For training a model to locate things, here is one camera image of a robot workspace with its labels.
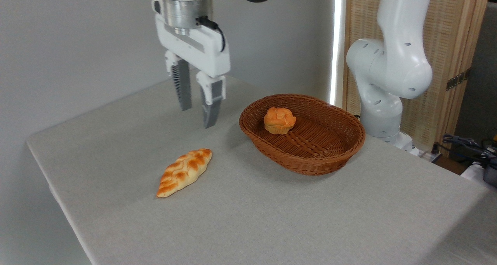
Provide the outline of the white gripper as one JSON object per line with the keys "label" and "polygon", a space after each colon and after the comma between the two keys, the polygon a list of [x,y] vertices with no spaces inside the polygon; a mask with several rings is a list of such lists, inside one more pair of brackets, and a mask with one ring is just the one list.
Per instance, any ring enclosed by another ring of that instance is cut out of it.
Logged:
{"label": "white gripper", "polygon": [[229,45],[211,28],[201,26],[180,35],[155,13],[158,38],[165,53],[167,74],[172,78],[182,111],[192,107],[189,63],[200,70],[196,81],[201,87],[204,128],[216,124],[222,100],[226,99],[226,76],[231,69]]}

